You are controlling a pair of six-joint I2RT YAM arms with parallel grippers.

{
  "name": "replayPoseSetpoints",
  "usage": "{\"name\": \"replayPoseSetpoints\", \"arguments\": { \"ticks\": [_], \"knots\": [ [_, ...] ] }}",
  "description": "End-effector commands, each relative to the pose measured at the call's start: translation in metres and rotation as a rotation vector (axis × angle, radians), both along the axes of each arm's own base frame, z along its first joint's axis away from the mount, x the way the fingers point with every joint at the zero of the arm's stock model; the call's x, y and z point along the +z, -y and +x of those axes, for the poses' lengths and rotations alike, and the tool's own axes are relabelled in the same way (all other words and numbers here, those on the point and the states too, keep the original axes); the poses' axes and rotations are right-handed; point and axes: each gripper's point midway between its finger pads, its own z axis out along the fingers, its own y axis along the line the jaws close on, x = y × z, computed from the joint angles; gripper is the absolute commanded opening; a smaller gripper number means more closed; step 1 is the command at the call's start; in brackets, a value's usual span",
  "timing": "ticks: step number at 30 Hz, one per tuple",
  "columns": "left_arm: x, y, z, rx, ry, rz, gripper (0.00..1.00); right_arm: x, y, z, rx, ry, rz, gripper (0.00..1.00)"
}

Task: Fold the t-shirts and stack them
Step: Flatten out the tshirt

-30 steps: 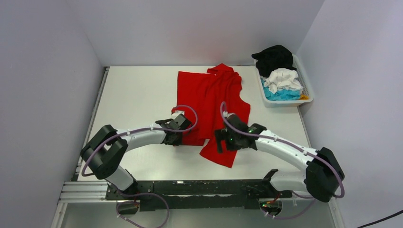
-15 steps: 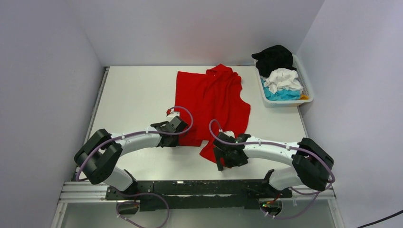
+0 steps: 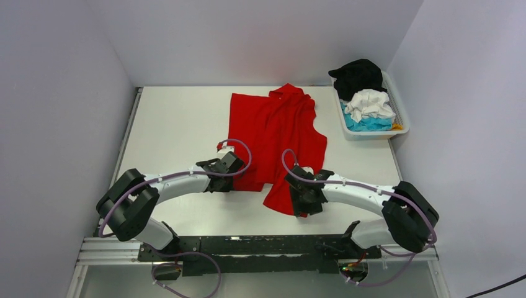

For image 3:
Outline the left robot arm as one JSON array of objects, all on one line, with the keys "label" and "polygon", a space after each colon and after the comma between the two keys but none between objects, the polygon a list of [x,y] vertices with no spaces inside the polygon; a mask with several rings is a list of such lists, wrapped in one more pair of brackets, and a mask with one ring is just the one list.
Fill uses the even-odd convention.
[{"label": "left robot arm", "polygon": [[203,192],[230,192],[234,177],[248,164],[232,151],[222,158],[199,161],[189,169],[172,174],[145,175],[136,168],[124,172],[103,195],[96,211],[119,241],[139,240],[153,248],[162,260],[180,251],[180,238],[165,222],[152,218],[157,205],[169,199]]}]

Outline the red t shirt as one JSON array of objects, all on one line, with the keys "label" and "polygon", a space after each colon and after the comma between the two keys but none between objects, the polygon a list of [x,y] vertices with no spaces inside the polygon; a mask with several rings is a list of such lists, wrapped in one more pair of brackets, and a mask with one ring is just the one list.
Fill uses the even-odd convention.
[{"label": "red t shirt", "polygon": [[250,167],[235,177],[236,191],[259,192],[271,184],[263,204],[293,215],[286,168],[298,159],[314,171],[323,167],[327,138],[314,128],[315,101],[291,84],[268,96],[232,94],[228,127],[229,145]]}]

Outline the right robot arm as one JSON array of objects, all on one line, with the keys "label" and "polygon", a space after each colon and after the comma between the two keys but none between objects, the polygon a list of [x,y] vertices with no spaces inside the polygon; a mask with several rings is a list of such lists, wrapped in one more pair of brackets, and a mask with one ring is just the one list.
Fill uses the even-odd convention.
[{"label": "right robot arm", "polygon": [[437,241],[434,230],[438,212],[409,182],[380,186],[347,179],[322,169],[316,174],[295,165],[287,170],[293,214],[296,217],[323,211],[323,204],[340,203],[379,216],[356,220],[342,236],[342,250],[356,258],[373,246],[397,244],[411,253],[426,250]]}]

